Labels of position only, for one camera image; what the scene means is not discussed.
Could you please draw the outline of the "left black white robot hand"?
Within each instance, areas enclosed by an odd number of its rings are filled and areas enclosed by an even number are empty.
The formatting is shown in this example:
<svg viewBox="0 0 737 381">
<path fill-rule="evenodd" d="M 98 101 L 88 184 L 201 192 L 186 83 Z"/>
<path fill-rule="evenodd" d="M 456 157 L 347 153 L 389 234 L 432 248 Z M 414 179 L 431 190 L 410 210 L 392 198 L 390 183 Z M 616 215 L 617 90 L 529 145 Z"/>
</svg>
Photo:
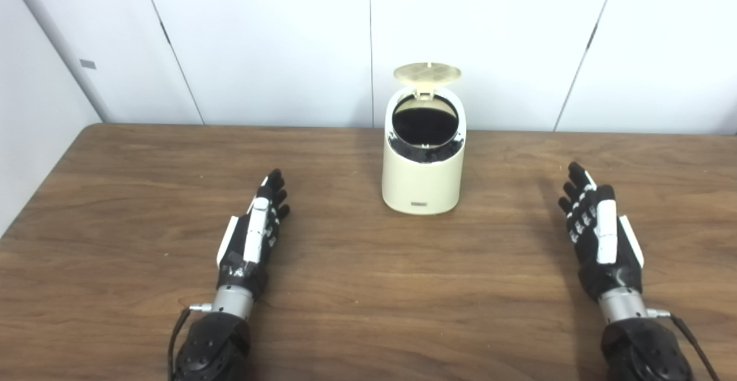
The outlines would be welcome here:
<svg viewBox="0 0 737 381">
<path fill-rule="evenodd" d="M 232 216 L 218 248 L 216 288 L 244 288 L 258 299 L 268 286 L 268 263 L 281 223 L 290 213 L 281 170 L 271 171 L 245 214 Z"/>
</svg>

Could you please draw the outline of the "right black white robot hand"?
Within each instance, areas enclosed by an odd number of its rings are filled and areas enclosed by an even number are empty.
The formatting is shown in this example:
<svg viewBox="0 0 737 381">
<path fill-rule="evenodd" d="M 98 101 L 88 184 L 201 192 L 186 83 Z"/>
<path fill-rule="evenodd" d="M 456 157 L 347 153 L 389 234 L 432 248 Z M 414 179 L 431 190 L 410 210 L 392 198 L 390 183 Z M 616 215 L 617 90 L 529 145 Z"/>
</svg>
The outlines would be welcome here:
<svg viewBox="0 0 737 381">
<path fill-rule="evenodd" d="M 618 214 L 615 190 L 609 184 L 598 186 L 576 161 L 568 165 L 568 178 L 558 205 L 579 263 L 582 289 L 595 302 L 613 289 L 642 294 L 641 250 Z"/>
</svg>

